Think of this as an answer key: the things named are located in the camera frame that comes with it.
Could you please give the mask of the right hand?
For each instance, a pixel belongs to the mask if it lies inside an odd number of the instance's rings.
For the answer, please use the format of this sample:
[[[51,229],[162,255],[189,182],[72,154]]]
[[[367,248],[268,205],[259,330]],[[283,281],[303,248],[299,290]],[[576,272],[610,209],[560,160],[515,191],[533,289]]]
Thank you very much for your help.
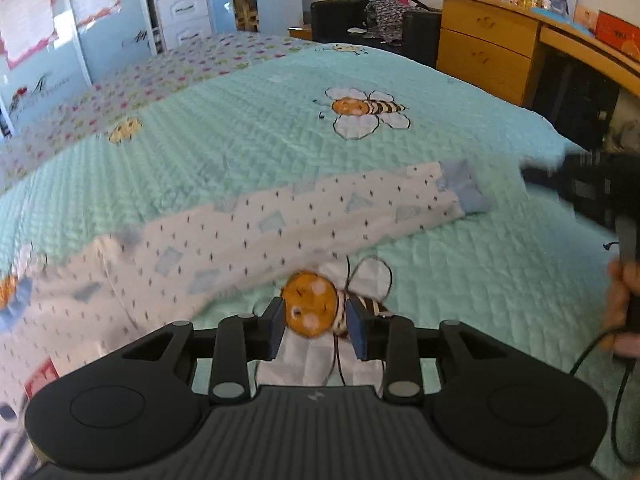
[[[606,292],[603,326],[605,330],[626,323],[628,304],[632,295],[639,296],[639,265],[612,260],[608,265],[608,291]],[[609,334],[600,343],[603,350],[611,351],[623,358],[638,359],[640,342],[634,334]]]

